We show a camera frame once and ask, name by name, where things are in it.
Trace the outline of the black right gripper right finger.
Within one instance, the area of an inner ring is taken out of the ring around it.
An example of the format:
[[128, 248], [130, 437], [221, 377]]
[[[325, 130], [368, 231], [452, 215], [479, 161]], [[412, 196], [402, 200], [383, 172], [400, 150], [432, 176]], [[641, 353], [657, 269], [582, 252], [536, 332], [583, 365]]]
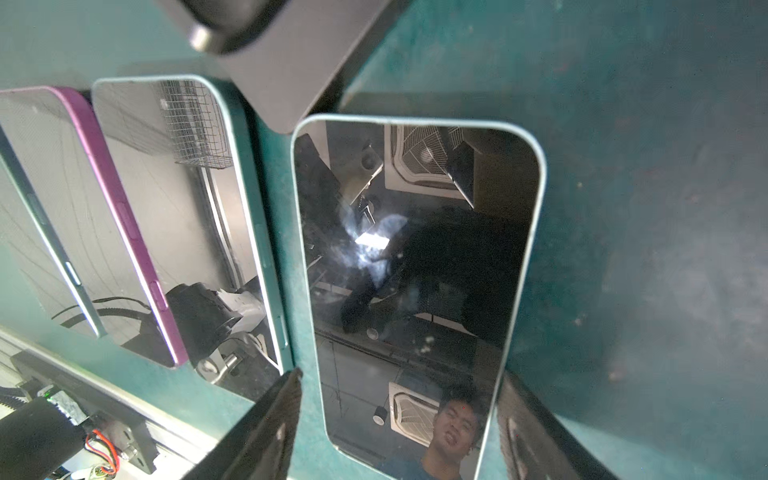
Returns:
[[506, 372], [497, 397], [500, 445], [511, 479], [614, 479], [522, 380]]

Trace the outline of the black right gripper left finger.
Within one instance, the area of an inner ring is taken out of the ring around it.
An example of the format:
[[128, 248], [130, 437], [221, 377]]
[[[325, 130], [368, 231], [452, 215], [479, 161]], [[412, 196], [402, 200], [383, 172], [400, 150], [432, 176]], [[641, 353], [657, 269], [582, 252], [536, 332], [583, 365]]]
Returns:
[[185, 477], [285, 479], [300, 417], [302, 377], [300, 368], [282, 375]]

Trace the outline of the teal phone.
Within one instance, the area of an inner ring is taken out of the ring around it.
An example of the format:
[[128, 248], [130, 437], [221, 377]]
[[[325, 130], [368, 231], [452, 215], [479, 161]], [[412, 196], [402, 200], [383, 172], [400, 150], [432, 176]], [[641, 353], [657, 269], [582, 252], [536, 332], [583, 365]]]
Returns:
[[511, 123], [318, 114], [291, 159], [332, 447], [392, 479], [473, 479], [546, 181]]

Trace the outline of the purple phone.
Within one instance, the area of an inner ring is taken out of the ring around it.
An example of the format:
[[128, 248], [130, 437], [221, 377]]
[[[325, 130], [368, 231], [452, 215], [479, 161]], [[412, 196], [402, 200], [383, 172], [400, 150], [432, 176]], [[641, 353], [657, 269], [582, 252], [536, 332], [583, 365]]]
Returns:
[[188, 355], [90, 102], [69, 87], [1, 94], [5, 132], [106, 335], [166, 368]]

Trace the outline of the silver phone black screen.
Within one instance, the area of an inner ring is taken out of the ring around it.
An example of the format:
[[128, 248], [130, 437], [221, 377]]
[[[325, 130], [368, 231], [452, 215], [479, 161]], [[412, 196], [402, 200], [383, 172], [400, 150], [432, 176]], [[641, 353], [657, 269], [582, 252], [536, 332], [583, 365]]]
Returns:
[[5, 132], [1, 133], [1, 242], [47, 318], [94, 338], [106, 335]]

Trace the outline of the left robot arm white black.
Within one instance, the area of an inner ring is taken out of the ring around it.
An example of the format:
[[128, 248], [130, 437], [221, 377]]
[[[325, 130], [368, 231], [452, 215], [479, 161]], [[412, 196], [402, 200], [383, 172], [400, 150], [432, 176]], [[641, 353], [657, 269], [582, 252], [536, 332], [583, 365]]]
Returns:
[[83, 449], [86, 433], [45, 398], [1, 419], [1, 478], [46, 479]]

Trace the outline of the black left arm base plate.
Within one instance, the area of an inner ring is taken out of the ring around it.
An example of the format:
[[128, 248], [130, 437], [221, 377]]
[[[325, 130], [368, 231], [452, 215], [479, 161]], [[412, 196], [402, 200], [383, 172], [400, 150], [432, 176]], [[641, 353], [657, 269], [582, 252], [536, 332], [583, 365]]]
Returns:
[[135, 409], [29, 351], [12, 355], [10, 361], [24, 381], [32, 382], [29, 392], [38, 395], [45, 389], [53, 389], [53, 394], [63, 391], [84, 414], [84, 422], [100, 430], [134, 467], [146, 474], [156, 471], [157, 447], [145, 417]]

